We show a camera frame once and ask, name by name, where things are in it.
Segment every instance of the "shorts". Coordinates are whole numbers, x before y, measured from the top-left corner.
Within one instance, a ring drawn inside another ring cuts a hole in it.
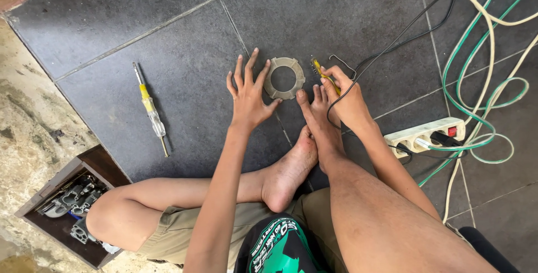
[[[138,254],[150,259],[183,264],[199,212],[200,208],[166,208],[157,230],[138,250]],[[329,188],[302,195],[285,212],[312,231],[333,272],[347,273],[331,220]],[[274,214],[263,202],[236,205],[228,254],[229,270],[233,270],[239,248],[249,230],[259,221]]]

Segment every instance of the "power strip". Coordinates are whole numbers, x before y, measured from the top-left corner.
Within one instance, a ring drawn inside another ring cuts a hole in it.
[[[409,150],[421,153],[428,150],[427,148],[417,144],[415,139],[420,138],[424,141],[432,144],[433,146],[440,146],[432,142],[430,135],[433,132],[442,132],[446,135],[450,135],[451,132],[454,132],[454,127],[456,133],[451,135],[454,139],[462,141],[465,139],[465,121],[460,118],[453,118],[449,116],[448,118],[441,118],[440,120],[429,122],[423,125],[418,125],[411,127],[409,129],[401,130],[399,132],[394,132],[384,136],[385,141],[388,145],[397,146],[399,143],[404,144]],[[397,158],[402,158],[407,156],[407,153],[404,151],[398,150],[396,148],[391,148],[394,155]]]

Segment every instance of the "red switch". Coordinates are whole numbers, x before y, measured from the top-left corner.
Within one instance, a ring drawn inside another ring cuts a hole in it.
[[[456,136],[456,132],[458,132],[458,128],[456,126],[454,127],[450,127],[448,129],[448,136],[449,137],[455,137]]]

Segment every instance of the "wooden box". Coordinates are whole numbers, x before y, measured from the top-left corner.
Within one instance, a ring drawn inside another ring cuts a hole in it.
[[[71,228],[76,222],[76,218],[69,214],[65,214],[59,218],[50,218],[46,215],[40,215],[36,211],[38,206],[49,200],[64,184],[84,172],[93,174],[108,189],[131,183],[106,150],[104,150],[103,146],[97,145],[72,159],[36,195],[25,203],[15,215],[48,235],[91,268],[98,270],[122,251],[109,254],[98,243],[88,241],[86,244],[83,244],[71,237]]]

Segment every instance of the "hand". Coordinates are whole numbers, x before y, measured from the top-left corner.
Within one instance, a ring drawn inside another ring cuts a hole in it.
[[[342,94],[344,94],[353,84],[353,81],[348,78],[338,66],[333,66],[327,70],[325,67],[321,67],[321,72],[326,76],[335,77],[335,84],[341,89]],[[331,81],[321,78],[321,83],[323,83],[331,103],[340,97],[336,93]],[[357,83],[351,87],[347,95],[340,99],[331,110],[335,111],[342,122],[351,128],[357,135],[360,134],[357,132],[360,132],[360,130],[363,129],[363,126],[375,123],[364,102],[360,86]]]
[[[267,60],[265,66],[258,75],[256,82],[252,79],[252,67],[258,57],[259,49],[255,48],[245,65],[245,81],[241,76],[243,67],[243,56],[237,58],[234,79],[237,89],[232,84],[232,71],[226,77],[226,85],[233,98],[233,118],[230,126],[238,126],[249,133],[273,114],[275,108],[282,102],[281,99],[274,100],[269,106],[265,105],[261,99],[261,91],[264,87],[265,77],[269,72],[271,61]]]

